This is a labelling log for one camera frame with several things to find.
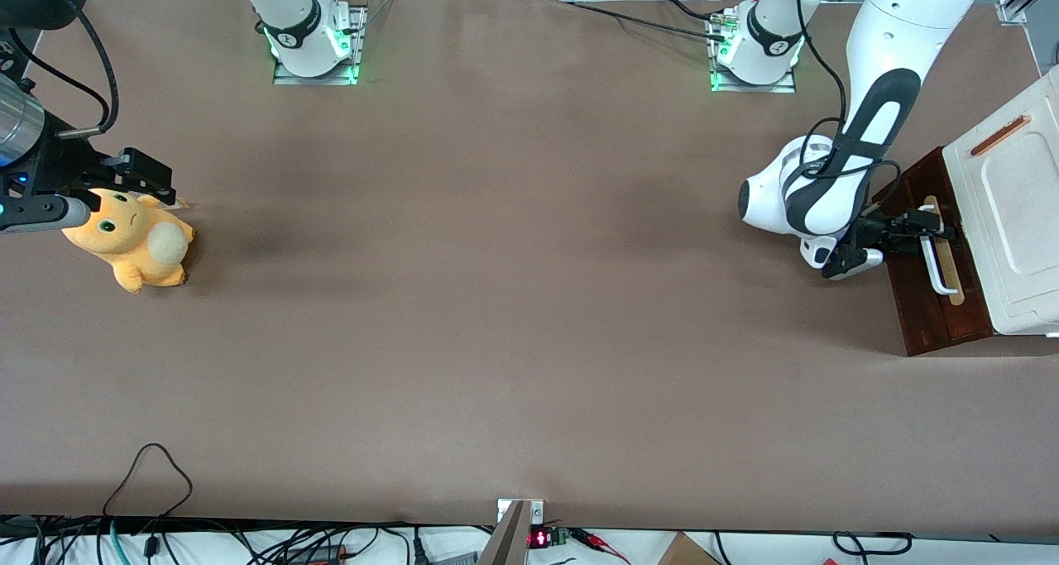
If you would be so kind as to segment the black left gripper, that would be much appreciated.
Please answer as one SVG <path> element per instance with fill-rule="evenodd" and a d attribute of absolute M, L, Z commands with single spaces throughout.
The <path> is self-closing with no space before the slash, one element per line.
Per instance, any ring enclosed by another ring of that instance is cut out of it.
<path fill-rule="evenodd" d="M 852 252 L 866 256 L 868 251 L 915 255 L 916 240 L 943 240 L 953 243 L 957 230 L 945 227 L 941 215 L 933 209 L 908 209 L 908 213 L 889 217 L 882 212 L 870 212 L 852 222 Z"/>

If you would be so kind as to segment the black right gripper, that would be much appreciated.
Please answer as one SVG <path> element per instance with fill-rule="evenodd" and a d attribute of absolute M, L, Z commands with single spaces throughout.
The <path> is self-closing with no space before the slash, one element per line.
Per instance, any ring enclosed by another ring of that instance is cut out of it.
<path fill-rule="evenodd" d="M 173 170 L 132 147 L 122 149 L 122 183 L 86 139 L 62 140 L 53 113 L 7 113 L 7 196 L 86 189 L 87 207 L 177 207 Z"/>

